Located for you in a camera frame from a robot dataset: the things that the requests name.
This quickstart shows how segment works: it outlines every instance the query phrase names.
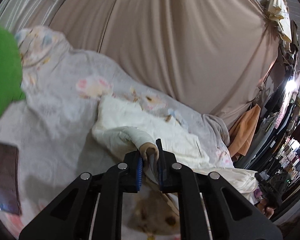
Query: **metal screw head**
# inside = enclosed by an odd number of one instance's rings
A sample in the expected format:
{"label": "metal screw head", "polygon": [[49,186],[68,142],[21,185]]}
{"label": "metal screw head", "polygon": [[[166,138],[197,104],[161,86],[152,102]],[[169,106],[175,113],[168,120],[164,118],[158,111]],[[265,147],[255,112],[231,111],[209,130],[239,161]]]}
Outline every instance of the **metal screw head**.
{"label": "metal screw head", "polygon": [[84,172],[80,175],[80,179],[86,180],[90,178],[90,174],[87,172]]}
{"label": "metal screw head", "polygon": [[180,170],[182,167],[182,165],[180,163],[173,163],[172,164],[172,168],[174,168],[175,170]]}
{"label": "metal screw head", "polygon": [[220,178],[220,174],[217,172],[211,172],[210,173],[210,178],[211,179],[219,179]]}
{"label": "metal screw head", "polygon": [[127,163],[119,163],[118,168],[120,170],[125,170],[126,168],[128,168],[128,165],[127,165]]}

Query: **green object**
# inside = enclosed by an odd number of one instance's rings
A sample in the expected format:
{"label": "green object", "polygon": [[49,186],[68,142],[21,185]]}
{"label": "green object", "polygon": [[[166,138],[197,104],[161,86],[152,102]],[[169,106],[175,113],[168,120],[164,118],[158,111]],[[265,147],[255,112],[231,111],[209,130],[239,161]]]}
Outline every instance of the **green object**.
{"label": "green object", "polygon": [[0,117],[11,101],[26,98],[20,88],[22,65],[13,35],[0,27]]}

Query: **white blanket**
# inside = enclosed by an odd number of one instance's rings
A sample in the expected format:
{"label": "white blanket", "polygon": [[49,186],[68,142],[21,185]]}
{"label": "white blanket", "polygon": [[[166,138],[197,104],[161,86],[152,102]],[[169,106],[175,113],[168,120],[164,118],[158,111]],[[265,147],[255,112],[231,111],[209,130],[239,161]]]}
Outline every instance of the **white blanket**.
{"label": "white blanket", "polygon": [[[206,123],[202,129],[209,126],[210,124]],[[98,120],[92,127],[92,135],[121,161],[126,153],[139,149],[146,142],[154,143],[154,139],[160,138],[163,150],[174,153],[177,162],[205,175],[211,171],[219,172],[248,200],[250,193],[258,186],[254,177],[255,171],[223,168],[218,162],[214,165],[209,163],[209,156],[201,148],[197,135],[190,134],[174,118],[165,120],[143,111],[138,103],[109,95],[102,96],[98,107]],[[206,140],[215,136],[213,133]]]}

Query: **white cloth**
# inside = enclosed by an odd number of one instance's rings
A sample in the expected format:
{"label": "white cloth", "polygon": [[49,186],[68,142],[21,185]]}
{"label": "white cloth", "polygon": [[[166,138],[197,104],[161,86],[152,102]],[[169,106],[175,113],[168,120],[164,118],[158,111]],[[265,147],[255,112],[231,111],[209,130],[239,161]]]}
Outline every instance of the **white cloth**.
{"label": "white cloth", "polygon": [[291,43],[289,8],[286,0],[269,0],[269,19],[278,23],[278,31],[284,41]]}
{"label": "white cloth", "polygon": [[201,148],[196,135],[188,133],[173,118],[166,122],[162,118],[142,111],[138,103],[109,95],[102,96],[98,108],[98,120],[92,127],[92,135],[99,144],[121,160],[124,154],[135,149],[131,149],[131,143],[139,148],[145,142],[154,143],[154,139],[160,138],[162,148],[173,152],[177,162],[204,175],[212,171],[220,173],[251,202],[250,194],[258,187],[254,177],[255,171],[214,166],[209,163],[209,156]]}
{"label": "white cloth", "polygon": [[[113,128],[122,127],[121,134],[127,134],[126,126],[136,127],[140,130],[130,133],[134,136],[134,144],[137,148],[145,142],[154,143],[154,139],[160,138],[162,148],[168,152],[173,152],[177,159],[181,159],[186,166],[193,168],[211,167],[209,156],[201,148],[197,135],[188,133],[176,121],[174,117],[166,122],[163,118],[153,116],[142,111],[140,104],[113,98],[111,96],[102,96],[98,108],[98,120],[92,127],[92,135],[98,143],[105,146],[115,156],[121,157],[116,151],[122,153],[120,148],[128,144],[122,136],[118,136],[117,130]],[[152,140],[145,141],[147,137],[144,132],[150,135]]]}

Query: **light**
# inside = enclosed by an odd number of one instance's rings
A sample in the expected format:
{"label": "light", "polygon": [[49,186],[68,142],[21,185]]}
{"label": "light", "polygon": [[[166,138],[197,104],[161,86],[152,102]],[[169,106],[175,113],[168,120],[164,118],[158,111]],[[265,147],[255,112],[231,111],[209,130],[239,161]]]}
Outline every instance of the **light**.
{"label": "light", "polygon": [[293,149],[293,151],[295,151],[299,147],[300,147],[300,143],[298,141],[294,140],[294,142],[291,144],[291,148]]}
{"label": "light", "polygon": [[290,92],[296,89],[297,84],[293,79],[289,80],[286,84],[286,91]]}

